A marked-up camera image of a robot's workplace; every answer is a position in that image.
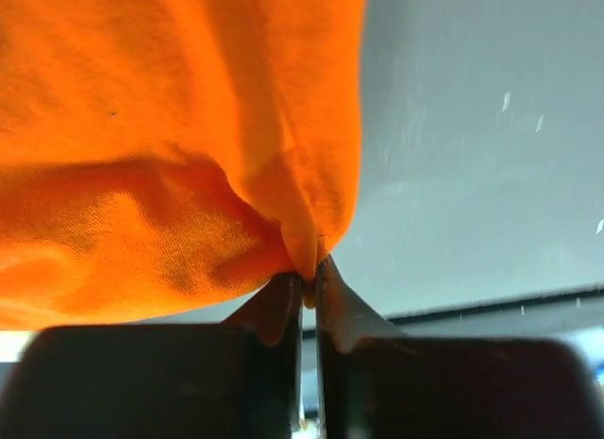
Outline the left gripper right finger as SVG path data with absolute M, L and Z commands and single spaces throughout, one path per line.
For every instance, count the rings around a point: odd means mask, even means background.
M 596 382 L 568 345 L 409 335 L 344 281 L 315 279 L 326 438 L 599 438 Z

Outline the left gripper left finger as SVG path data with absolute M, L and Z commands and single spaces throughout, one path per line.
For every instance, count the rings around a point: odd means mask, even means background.
M 288 438 L 299 418 L 296 274 L 214 324 L 42 331 L 1 395 L 5 438 Z

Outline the orange t shirt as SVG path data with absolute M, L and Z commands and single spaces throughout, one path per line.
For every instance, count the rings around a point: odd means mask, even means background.
M 361 161 L 366 0 L 1 0 L 1 326 L 315 269 Z

